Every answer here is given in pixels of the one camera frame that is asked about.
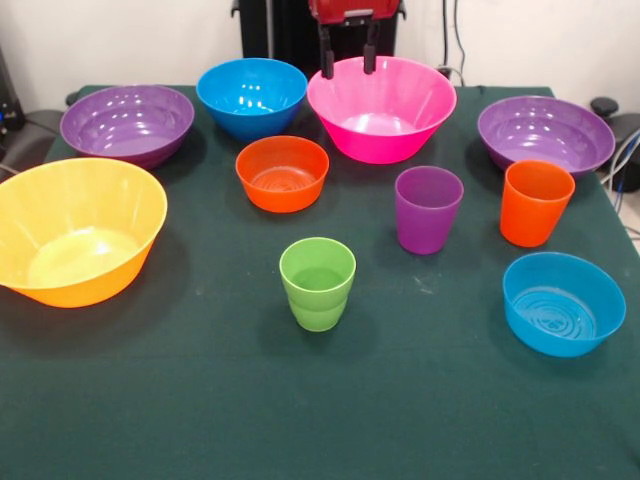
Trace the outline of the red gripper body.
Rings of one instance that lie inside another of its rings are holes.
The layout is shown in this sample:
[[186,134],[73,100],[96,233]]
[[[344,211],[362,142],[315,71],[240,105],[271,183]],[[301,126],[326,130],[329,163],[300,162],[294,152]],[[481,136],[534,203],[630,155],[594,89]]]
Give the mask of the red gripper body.
[[318,23],[334,25],[353,18],[390,18],[398,9],[398,0],[309,0],[308,5]]

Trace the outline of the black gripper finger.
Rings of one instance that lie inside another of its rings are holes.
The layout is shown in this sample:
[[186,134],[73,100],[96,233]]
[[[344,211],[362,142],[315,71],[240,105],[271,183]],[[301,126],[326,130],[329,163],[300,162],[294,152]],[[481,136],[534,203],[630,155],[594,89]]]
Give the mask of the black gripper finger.
[[379,22],[370,21],[367,27],[366,42],[363,47],[364,73],[371,75],[376,70],[376,47],[379,35]]
[[328,25],[319,25],[319,46],[322,77],[332,79],[334,76],[334,52],[331,47],[330,29]]

